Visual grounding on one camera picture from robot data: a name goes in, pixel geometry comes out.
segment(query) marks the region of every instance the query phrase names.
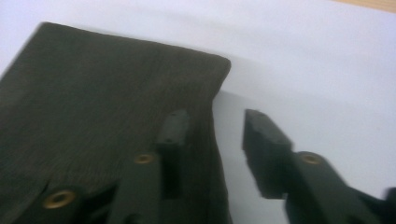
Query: olive green fabric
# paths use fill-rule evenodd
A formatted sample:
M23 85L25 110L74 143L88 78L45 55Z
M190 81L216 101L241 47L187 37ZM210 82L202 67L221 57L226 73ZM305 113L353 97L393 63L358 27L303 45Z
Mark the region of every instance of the olive green fabric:
M153 150L166 116L191 116L183 194L163 223L230 223L212 100L231 67L217 55L43 23L0 81L0 223L48 185L94 192Z

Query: dark green canvas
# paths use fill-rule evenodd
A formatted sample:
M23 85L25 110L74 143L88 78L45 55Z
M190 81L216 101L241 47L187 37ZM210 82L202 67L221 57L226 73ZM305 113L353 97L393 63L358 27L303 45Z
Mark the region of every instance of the dark green canvas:
M163 223L230 223L212 100L227 59L43 23L0 81L0 223L48 185L94 192L153 147L166 116L191 116L183 195Z

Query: brass grommet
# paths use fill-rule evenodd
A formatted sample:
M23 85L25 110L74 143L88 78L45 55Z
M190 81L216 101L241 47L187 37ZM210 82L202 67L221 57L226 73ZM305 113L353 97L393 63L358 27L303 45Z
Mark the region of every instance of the brass grommet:
M134 163L146 164L152 162L154 158L149 154L140 154L134 158Z
M61 190L46 198L43 206L47 209L60 208L70 204L76 198L76 193L71 190Z
M304 154L301 156L302 160L309 164L320 164L320 157L313 154Z

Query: white surface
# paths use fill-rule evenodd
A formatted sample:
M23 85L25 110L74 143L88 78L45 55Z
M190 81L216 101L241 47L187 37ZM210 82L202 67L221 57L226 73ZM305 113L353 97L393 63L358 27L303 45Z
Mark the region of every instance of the white surface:
M396 14L310 0L2 0L2 74L41 21L232 61L214 114L235 224L286 223L245 164L245 108L268 114L295 150L323 155L351 186L376 197L396 186Z

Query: black clamp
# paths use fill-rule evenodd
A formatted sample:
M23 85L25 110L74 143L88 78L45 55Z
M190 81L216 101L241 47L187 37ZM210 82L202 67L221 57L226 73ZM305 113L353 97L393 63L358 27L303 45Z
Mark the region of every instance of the black clamp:
M378 200L350 188L327 161L292 143L263 113L247 110L243 149L264 198L285 199L292 224L395 224L396 189Z
M155 151L132 155L122 178L94 194L64 186L43 192L14 224L159 224L161 200L180 197L180 154L189 115L171 113L156 140Z

